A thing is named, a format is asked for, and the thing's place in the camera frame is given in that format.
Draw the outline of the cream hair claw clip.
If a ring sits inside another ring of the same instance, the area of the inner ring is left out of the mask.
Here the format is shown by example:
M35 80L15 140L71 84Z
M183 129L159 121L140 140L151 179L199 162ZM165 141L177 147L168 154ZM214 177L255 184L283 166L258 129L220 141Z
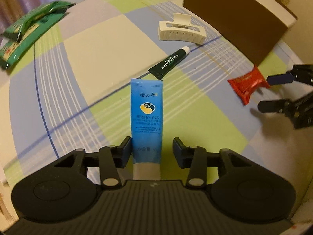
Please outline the cream hair claw clip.
M203 45L207 37L206 30L200 25L192 24L191 19L191 15L174 13L172 21L160 21L159 40L178 40Z

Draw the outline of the red snack packet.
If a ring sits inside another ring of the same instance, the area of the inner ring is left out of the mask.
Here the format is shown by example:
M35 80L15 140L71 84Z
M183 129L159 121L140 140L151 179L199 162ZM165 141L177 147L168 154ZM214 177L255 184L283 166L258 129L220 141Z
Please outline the red snack packet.
M249 103L251 95L258 88L268 89L271 87L256 65L249 73L234 79L229 79L228 83L237 96L241 99L241 102L244 106Z

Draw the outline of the dark green ointment tube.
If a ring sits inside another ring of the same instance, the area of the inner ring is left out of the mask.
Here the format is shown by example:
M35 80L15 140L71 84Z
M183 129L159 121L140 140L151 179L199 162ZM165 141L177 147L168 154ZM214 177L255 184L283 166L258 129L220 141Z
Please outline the dark green ointment tube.
M169 55L164 60L152 66L148 71L155 76L158 80L164 78L174 67L176 67L182 60L184 60L190 52L188 46L178 49L173 54Z

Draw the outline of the blue hand cream tube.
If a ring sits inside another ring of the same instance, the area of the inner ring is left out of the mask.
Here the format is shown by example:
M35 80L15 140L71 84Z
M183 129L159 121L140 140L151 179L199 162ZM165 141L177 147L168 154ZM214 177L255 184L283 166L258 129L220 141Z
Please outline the blue hand cream tube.
M163 82L131 79L130 85L133 179L160 180Z

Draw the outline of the checkered tablecloth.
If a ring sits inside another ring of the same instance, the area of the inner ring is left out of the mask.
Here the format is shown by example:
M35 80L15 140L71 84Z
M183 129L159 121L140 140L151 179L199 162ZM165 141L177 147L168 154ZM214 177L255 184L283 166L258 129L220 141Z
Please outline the checkered tablecloth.
M132 78L183 47L160 41L157 27L182 0L75 0L10 75L1 81L1 163L10 186L73 149L97 151L130 135ZM162 179L186 179L171 150L175 137L208 151L232 149L289 180L297 193L310 181L305 130L283 115L261 114L262 100L298 98L297 83L253 93L244 106L228 79L253 64L219 32L163 80Z

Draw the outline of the brown cardboard storage box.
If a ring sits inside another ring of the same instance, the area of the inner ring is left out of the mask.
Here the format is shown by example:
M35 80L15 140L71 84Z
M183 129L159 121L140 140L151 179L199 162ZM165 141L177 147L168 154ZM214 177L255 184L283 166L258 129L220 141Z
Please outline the brown cardboard storage box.
M275 0L184 0L196 14L259 65L292 27L297 16Z

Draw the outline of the upper green wipes pack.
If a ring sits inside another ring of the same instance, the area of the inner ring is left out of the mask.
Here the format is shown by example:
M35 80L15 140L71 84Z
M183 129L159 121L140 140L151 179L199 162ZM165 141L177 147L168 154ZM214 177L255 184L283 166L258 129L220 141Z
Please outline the upper green wipes pack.
M69 1L53 1L40 5L6 28L2 36L19 42L35 22L52 13L65 13L68 8L75 4Z

